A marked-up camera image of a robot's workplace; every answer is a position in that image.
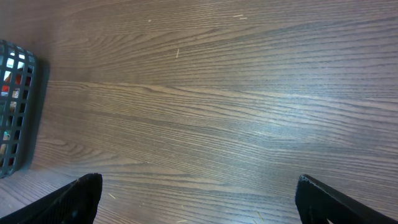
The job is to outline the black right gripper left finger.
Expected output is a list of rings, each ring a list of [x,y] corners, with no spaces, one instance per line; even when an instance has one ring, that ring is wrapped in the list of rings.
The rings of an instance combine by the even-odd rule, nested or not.
[[[1,224],[92,224],[102,194],[101,174],[86,174],[1,218]]]

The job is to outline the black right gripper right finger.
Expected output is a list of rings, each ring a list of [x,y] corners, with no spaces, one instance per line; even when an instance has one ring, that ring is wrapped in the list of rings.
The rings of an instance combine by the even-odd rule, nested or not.
[[[397,220],[306,174],[298,178],[295,204],[302,223],[397,224]]]

